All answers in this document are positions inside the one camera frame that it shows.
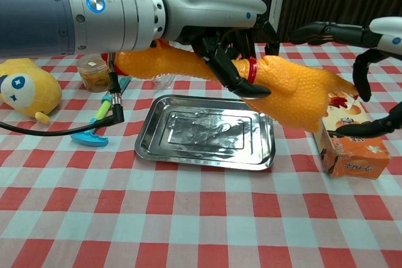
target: glass jar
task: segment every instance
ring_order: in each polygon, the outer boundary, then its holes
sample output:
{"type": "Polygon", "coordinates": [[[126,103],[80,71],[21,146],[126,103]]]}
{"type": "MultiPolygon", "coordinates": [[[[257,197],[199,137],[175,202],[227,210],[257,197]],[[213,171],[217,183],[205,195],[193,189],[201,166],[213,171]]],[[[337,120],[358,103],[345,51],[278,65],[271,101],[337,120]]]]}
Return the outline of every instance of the glass jar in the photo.
{"type": "Polygon", "coordinates": [[[111,86],[110,68],[100,55],[83,56],[77,61],[77,68],[85,88],[89,92],[105,92],[111,86]]]}

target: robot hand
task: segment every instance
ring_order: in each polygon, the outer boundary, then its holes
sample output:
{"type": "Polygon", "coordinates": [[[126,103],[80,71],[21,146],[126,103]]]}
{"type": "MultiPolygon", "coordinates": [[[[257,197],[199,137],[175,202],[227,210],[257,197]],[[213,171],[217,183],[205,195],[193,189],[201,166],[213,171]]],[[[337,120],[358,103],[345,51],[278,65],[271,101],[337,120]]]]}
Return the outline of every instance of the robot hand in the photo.
{"type": "MultiPolygon", "coordinates": [[[[357,56],[353,64],[353,81],[359,96],[365,102],[371,98],[367,79],[370,63],[392,56],[402,60],[402,17],[383,17],[371,21],[367,28],[330,22],[312,22],[294,30],[290,41],[294,44],[321,45],[334,41],[346,45],[368,48],[357,56]]],[[[346,125],[337,129],[345,136],[377,137],[402,127],[402,103],[390,110],[383,119],[361,125],[346,125]]]]}
{"type": "Polygon", "coordinates": [[[265,53],[279,53],[279,37],[268,21],[261,0],[163,0],[168,24],[161,36],[191,45],[221,84],[244,99],[271,92],[240,77],[231,59],[255,58],[255,43],[266,43],[265,53]]]}

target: jar lid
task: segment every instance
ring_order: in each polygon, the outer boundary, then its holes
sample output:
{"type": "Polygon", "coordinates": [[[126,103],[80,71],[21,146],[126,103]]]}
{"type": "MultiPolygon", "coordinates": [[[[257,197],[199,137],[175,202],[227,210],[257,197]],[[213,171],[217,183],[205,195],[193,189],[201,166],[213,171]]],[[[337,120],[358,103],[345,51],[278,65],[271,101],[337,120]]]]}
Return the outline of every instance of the jar lid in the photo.
{"type": "Polygon", "coordinates": [[[77,68],[84,73],[96,73],[109,69],[100,55],[83,56],[77,61],[77,68]]]}

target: plush toy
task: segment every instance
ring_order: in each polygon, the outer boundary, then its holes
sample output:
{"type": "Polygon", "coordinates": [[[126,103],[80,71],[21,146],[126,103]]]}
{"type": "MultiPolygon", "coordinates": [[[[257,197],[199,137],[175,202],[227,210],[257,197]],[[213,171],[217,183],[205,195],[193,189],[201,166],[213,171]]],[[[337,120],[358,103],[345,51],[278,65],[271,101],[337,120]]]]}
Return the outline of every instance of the plush toy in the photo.
{"type": "MultiPolygon", "coordinates": [[[[233,63],[240,76],[272,91],[267,97],[243,101],[252,110],[264,112],[283,126],[316,132],[328,106],[338,107],[346,101],[331,99],[329,93],[345,92],[357,98],[355,86],[338,75],[292,63],[280,56],[258,59],[251,73],[249,60],[233,60],[233,63]]],[[[174,74],[218,82],[195,53],[179,50],[161,40],[157,41],[156,47],[145,51],[116,53],[116,66],[120,73],[142,79],[174,74]]]]}
{"type": "Polygon", "coordinates": [[[30,59],[11,59],[0,64],[0,99],[18,112],[49,123],[49,114],[60,102],[57,80],[30,59]]]}

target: yellow plush toy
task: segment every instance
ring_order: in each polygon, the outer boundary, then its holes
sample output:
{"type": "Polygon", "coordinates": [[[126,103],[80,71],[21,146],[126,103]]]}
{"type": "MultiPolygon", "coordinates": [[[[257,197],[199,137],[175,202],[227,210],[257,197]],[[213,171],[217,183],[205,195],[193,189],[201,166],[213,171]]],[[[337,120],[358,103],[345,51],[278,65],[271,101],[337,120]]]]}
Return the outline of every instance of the yellow plush toy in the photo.
{"type": "Polygon", "coordinates": [[[18,112],[48,124],[47,114],[61,98],[57,80],[30,59],[11,59],[0,64],[0,99],[18,112]]]}

